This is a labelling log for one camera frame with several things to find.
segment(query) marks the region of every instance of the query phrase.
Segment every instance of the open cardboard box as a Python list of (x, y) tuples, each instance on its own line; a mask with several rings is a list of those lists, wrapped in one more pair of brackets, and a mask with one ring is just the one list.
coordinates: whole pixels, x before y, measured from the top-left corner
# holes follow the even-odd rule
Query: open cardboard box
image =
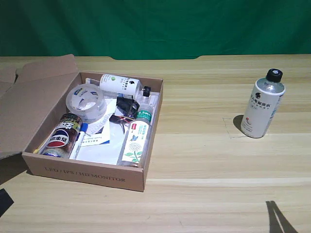
[(142, 168), (33, 154), (67, 112), (67, 93), (85, 83), (86, 78), (100, 80), (101, 76), (102, 73), (79, 72), (73, 55), (26, 64), (15, 83), (15, 71), (11, 68), (0, 72), (0, 158), (22, 152), (34, 175), (143, 191), (162, 103), (162, 79), (122, 74), (140, 79), (143, 85), (160, 93)]

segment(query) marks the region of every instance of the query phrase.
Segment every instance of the table surface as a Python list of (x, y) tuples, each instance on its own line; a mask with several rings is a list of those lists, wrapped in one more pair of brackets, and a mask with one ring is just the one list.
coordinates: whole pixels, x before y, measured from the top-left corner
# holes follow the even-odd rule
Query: table surface
[[(0, 68), (41, 59), (1, 57)], [(311, 54), (76, 61), (164, 79), (146, 189), (32, 176), (12, 157), (0, 161), (0, 187), (15, 202), (0, 232), (311, 232)], [(270, 68), (283, 71), (287, 92), (266, 136), (249, 138), (235, 124)]]

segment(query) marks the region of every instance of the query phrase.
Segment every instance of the marker pen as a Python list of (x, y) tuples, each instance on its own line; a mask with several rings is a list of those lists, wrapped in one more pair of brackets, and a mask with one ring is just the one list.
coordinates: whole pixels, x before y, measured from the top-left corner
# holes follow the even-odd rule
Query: marker pen
[(87, 131), (87, 127), (88, 127), (88, 124), (82, 123), (81, 131), (79, 133), (78, 139), (76, 140), (76, 142), (73, 146), (73, 149), (72, 149), (72, 152), (70, 154), (69, 159), (76, 159), (77, 158), (77, 155), (79, 153), (82, 141), (83, 141), (84, 136), (85, 136), (86, 131)]

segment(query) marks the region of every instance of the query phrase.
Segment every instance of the green curtain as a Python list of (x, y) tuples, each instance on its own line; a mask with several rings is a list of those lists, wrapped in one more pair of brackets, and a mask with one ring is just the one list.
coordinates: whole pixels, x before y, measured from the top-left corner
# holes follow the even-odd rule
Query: green curtain
[(0, 56), (311, 53), (311, 0), (0, 0)]

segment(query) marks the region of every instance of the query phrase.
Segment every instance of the white bottle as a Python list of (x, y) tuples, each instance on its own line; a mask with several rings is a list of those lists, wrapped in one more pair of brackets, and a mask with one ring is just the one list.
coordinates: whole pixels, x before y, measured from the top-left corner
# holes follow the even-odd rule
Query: white bottle
[(100, 89), (117, 93), (118, 97), (136, 100), (139, 95), (150, 95), (150, 87), (143, 86), (138, 79), (132, 79), (112, 74), (104, 74), (101, 78)]
[(260, 138), (266, 134), (285, 93), (282, 75), (282, 71), (270, 69), (265, 78), (256, 81), (241, 122), (245, 135)]

